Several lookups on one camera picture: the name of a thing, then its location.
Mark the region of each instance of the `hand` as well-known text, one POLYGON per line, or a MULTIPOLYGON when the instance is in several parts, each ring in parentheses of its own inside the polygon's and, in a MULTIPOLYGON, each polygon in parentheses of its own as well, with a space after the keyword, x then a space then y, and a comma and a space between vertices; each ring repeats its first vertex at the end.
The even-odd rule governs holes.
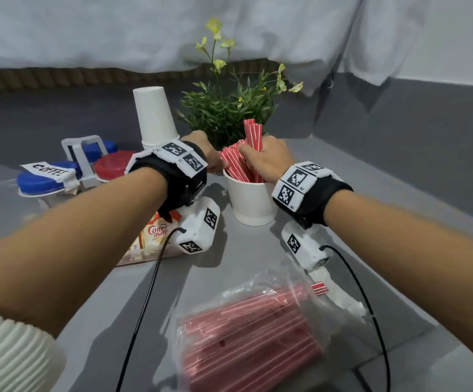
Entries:
POLYGON ((262 152, 256 151, 248 144, 239 147, 240 152, 249 164, 266 181, 276 184, 279 178, 294 164, 291 151, 282 139, 274 136, 262 138, 262 152))
POLYGON ((188 141, 196 144, 207 158, 207 172, 220 173, 229 165, 220 158, 218 151, 209 143, 207 135, 203 131, 192 131, 189 135, 182 137, 182 141, 188 141))

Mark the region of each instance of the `red lid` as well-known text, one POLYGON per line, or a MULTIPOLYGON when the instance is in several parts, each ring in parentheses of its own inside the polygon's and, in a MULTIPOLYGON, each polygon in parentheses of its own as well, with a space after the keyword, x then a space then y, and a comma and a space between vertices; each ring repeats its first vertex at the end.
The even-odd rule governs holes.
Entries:
POLYGON ((134 151, 117 151, 104 155, 93 166, 97 176, 103 180, 113 180, 124 176, 126 166, 134 153, 134 151))

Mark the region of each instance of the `wrist strap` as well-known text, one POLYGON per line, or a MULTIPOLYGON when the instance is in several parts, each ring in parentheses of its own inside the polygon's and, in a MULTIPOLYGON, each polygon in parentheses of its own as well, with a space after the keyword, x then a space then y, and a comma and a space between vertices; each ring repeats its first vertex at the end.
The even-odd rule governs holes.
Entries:
POLYGON ((307 229, 314 223, 327 226, 323 216, 325 206, 340 190, 353 191, 332 170, 306 161, 292 165, 283 174, 272 197, 281 209, 307 229))
POLYGON ((158 171, 167 181, 167 197, 158 210, 167 221, 170 221, 171 210, 191 205, 206 185, 206 157, 200 147, 191 142, 172 140, 133 154, 125 173, 144 167, 158 171))

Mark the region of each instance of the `person's right hand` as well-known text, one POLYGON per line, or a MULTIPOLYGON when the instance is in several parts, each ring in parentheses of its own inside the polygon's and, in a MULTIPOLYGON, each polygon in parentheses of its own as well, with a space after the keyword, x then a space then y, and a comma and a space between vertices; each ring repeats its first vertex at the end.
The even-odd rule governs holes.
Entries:
POLYGON ((294 164, 291 151, 282 139, 274 136, 262 138, 262 152, 256 151, 248 144, 239 147, 247 159, 247 164, 256 170, 264 180, 276 184, 279 178, 294 164))

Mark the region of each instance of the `black cable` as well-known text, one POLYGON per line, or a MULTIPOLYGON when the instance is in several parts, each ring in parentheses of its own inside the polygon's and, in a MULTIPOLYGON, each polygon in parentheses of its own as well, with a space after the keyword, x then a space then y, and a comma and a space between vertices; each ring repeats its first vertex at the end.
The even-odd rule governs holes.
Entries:
POLYGON ((383 337, 382 337, 382 332, 380 331, 380 326, 378 326, 378 321, 376 320, 376 317, 374 316, 374 312, 371 307, 371 303, 369 303, 369 300, 367 299, 367 296, 365 295, 364 288, 360 284, 360 281, 356 277, 354 271, 352 270, 351 266, 349 263, 344 259, 344 256, 341 255, 341 253, 334 247, 329 246, 328 244, 325 244, 324 246, 320 247, 320 250, 325 250, 325 249, 331 249, 333 250, 338 257, 341 258, 341 260, 344 262, 346 267, 349 269, 349 272, 351 273, 352 277, 355 279, 356 284, 358 285, 358 288, 360 289, 360 292, 362 293, 362 296, 364 297, 365 303, 367 304, 367 308, 369 309, 369 313, 371 314, 372 321, 374 323, 374 327, 376 329, 376 333, 378 334, 378 339, 380 340, 380 345, 382 346, 382 352, 383 352, 383 358, 385 360, 385 374, 387 377, 387 392, 390 392, 390 366, 389 366, 389 357, 387 355, 387 349, 385 349, 385 343, 383 342, 383 337))
POLYGON ((175 228, 173 231, 171 231, 169 235, 167 236, 166 240, 164 241, 164 245, 162 246, 160 253, 158 254, 158 258, 156 259, 156 264, 155 264, 155 270, 153 271, 153 277, 151 278, 151 285, 149 285, 148 295, 145 297, 144 306, 142 307, 142 311, 140 312, 139 320, 138 322, 136 322, 135 331, 133 332, 133 336, 131 337, 131 342, 129 343, 128 353, 126 354, 126 357, 124 358, 124 364, 122 365, 122 371, 120 372, 120 377, 118 379, 117 388, 115 389, 115 392, 120 392, 122 388, 122 382, 124 381, 126 369, 128 368, 129 357, 131 356, 131 351, 133 350, 133 346, 135 345, 136 335, 138 334, 138 330, 140 329, 140 325, 142 323, 142 318, 144 317, 145 310, 146 308, 148 308, 149 298, 151 297, 151 292, 153 291, 153 286, 156 280, 156 273, 158 272, 158 269, 160 267, 160 263, 162 261, 162 257, 164 256, 164 251, 166 250, 167 243, 169 242, 174 232, 176 231, 180 231, 182 234, 186 232, 185 229, 180 228, 180 227, 175 228))

